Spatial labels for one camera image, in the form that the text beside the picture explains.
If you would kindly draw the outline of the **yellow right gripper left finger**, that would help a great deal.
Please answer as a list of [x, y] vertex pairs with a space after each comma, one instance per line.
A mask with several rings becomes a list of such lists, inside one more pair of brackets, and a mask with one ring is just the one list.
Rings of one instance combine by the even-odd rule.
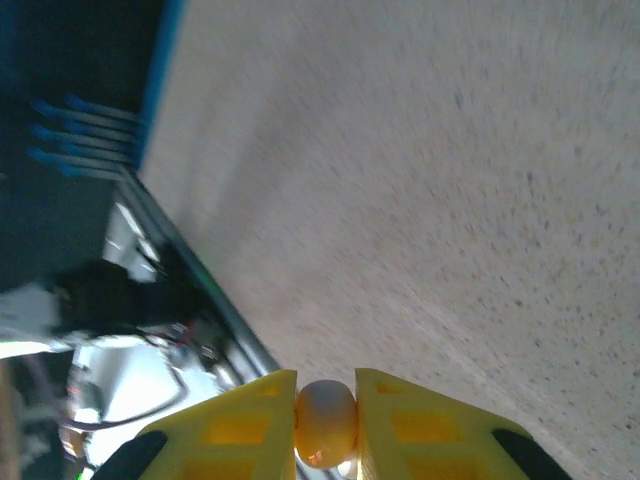
[[297, 373], [278, 370], [147, 425], [96, 479], [294, 479]]

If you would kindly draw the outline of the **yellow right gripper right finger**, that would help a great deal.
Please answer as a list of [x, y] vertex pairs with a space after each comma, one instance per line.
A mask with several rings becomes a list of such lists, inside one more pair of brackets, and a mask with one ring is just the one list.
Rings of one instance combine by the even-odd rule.
[[369, 368], [355, 371], [360, 479], [568, 479], [519, 424]]

